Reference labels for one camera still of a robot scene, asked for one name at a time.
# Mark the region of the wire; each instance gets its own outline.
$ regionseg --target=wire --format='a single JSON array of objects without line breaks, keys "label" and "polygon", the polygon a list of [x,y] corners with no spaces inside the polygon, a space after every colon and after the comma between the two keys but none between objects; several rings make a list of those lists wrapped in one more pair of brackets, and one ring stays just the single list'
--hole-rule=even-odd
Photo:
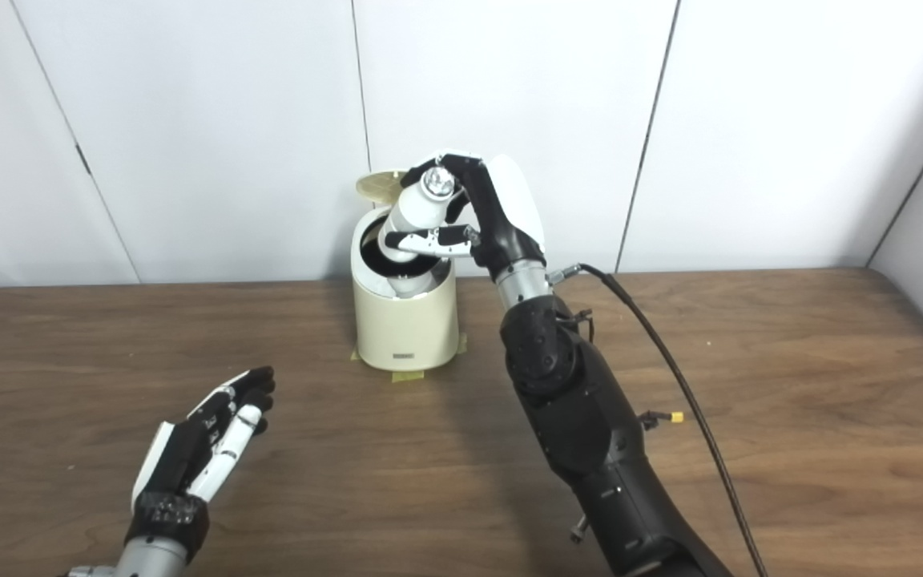
[{"label": "wire", "polygon": [[693,394],[693,389],[690,388],[686,378],[682,376],[682,370],[676,364],[675,358],[671,356],[671,352],[664,346],[664,342],[660,339],[660,335],[655,331],[653,325],[651,325],[651,321],[647,319],[640,307],[637,306],[633,298],[629,296],[626,289],[622,288],[622,285],[619,284],[614,276],[601,272],[600,269],[590,265],[579,263],[579,267],[599,278],[605,286],[615,293],[615,296],[619,297],[619,300],[629,307],[629,310],[633,311],[640,324],[643,325],[644,331],[651,337],[651,340],[657,346],[657,350],[664,357],[667,367],[675,375],[675,380],[679,383],[683,397],[689,403],[690,410],[696,415],[696,424],[699,425],[703,439],[707,442],[707,449],[711,451],[711,457],[714,459],[715,466],[718,467],[718,475],[721,477],[722,485],[725,486],[725,494],[728,495],[729,504],[732,505],[732,513],[736,516],[736,523],[740,526],[740,533],[743,534],[743,541],[746,541],[747,549],[750,551],[750,558],[754,562],[757,574],[760,577],[768,577],[768,571],[765,569],[761,554],[757,550],[757,543],[754,542],[754,534],[750,532],[750,526],[747,524],[747,515],[743,513],[743,505],[740,505],[740,497],[736,495],[736,487],[732,485],[732,476],[728,473],[728,468],[725,467],[725,460],[721,456],[721,450],[718,449],[718,442],[715,441],[715,436],[711,433],[711,427],[708,426],[707,419],[703,416],[703,410],[700,409],[700,404],[696,402],[696,395]]}]

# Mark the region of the open lid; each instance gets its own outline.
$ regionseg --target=open lid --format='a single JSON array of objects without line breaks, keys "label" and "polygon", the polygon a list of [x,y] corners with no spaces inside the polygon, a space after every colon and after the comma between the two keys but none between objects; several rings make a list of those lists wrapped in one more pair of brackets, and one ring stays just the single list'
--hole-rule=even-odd
[{"label": "open lid", "polygon": [[407,171],[374,172],[362,176],[355,183],[355,190],[375,204],[395,204],[401,196],[401,176]]}]

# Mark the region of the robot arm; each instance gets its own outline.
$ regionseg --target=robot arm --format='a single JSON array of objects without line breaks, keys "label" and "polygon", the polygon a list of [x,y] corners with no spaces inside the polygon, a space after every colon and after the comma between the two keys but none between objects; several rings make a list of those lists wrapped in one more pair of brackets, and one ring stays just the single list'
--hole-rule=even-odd
[{"label": "robot arm", "polygon": [[208,534],[208,502],[252,436],[267,428],[272,369],[216,387],[181,423],[159,425],[131,500],[133,519],[116,567],[74,567],[67,577],[179,577]]},{"label": "robot arm", "polygon": [[550,468],[582,505],[612,573],[732,577],[667,496],[615,375],[554,295],[538,213],[515,162],[440,154],[408,171],[401,184],[438,168],[464,189],[448,216],[457,219],[458,205],[471,202],[480,230],[388,234],[387,245],[435,256],[452,256],[443,246],[454,246],[490,271],[505,305],[501,338],[515,392]]}]

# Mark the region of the black robotic arm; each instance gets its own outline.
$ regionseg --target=black robotic arm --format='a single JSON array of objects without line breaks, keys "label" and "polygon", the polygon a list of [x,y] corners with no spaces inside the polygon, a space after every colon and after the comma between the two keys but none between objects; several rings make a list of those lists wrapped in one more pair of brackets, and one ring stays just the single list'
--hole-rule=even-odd
[{"label": "black robotic arm", "polygon": [[[667,496],[647,460],[643,426],[615,375],[554,295],[539,218],[517,165],[506,157],[487,163],[440,154],[408,171],[401,185],[434,167],[448,169],[461,189],[448,220],[457,219],[466,202],[476,213],[478,232],[450,237],[471,246],[471,256],[498,286],[515,392],[543,456],[575,493],[612,573],[732,577]],[[438,238],[432,231],[394,233],[387,242],[402,251],[446,255]]]}]

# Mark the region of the wooden table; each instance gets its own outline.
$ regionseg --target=wooden table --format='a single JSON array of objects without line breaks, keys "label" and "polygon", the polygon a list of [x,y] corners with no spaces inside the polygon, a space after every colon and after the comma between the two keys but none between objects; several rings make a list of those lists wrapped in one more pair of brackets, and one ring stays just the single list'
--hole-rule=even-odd
[{"label": "wooden table", "polygon": [[[923,319],[867,270],[623,275],[695,387],[773,576],[923,576]],[[637,410],[684,402],[595,279],[597,343]],[[608,575],[502,368],[492,285],[459,285],[468,352],[391,383],[349,361],[343,281],[0,288],[0,576],[113,563],[162,419],[254,365],[270,431],[213,501],[189,575]],[[692,423],[648,435],[674,500],[751,574]]]}]

